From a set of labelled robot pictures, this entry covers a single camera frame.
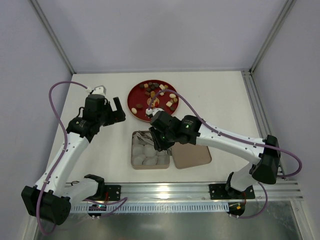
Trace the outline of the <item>metal tongs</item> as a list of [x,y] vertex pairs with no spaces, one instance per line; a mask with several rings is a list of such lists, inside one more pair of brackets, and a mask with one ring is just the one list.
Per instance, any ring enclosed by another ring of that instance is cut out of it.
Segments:
[[[146,134],[144,131],[137,131],[136,136],[140,141],[144,141],[146,144],[154,147],[153,138],[151,136],[149,136],[148,134]],[[172,156],[171,148],[165,150],[165,152],[167,155]]]

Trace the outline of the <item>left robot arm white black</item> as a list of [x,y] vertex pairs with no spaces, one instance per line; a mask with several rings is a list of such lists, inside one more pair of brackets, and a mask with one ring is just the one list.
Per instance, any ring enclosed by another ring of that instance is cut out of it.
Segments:
[[115,110],[103,94],[86,97],[82,116],[69,122],[64,131],[64,143],[51,165],[34,186],[25,186],[21,192],[29,215],[59,226],[76,204],[85,199],[104,197],[105,180],[94,174],[85,175],[71,189],[66,189],[65,185],[79,157],[100,128],[125,121],[126,114],[119,98],[115,97],[113,101]]

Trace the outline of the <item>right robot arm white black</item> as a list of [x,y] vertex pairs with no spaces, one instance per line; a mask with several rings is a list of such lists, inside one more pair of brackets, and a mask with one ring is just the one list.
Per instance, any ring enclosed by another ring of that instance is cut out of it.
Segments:
[[233,132],[223,132],[202,118],[186,115],[178,119],[161,108],[147,109],[149,128],[155,150],[164,151],[176,143],[215,148],[238,156],[248,163],[229,174],[225,191],[232,199],[240,198],[251,185],[260,182],[274,185],[280,165],[278,140],[272,135],[267,138],[250,138]]

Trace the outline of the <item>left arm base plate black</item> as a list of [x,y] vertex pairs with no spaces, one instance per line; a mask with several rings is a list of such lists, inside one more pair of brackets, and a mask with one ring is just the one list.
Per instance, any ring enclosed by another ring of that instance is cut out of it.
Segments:
[[105,202],[119,201],[121,199],[121,185],[117,184],[105,184],[103,200]]

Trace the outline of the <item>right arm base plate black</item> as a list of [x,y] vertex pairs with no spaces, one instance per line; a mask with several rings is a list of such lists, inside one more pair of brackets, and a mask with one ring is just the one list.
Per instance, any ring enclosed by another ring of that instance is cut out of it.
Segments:
[[253,200],[256,198],[253,186],[250,185],[245,191],[227,191],[226,184],[212,183],[208,185],[211,200]]

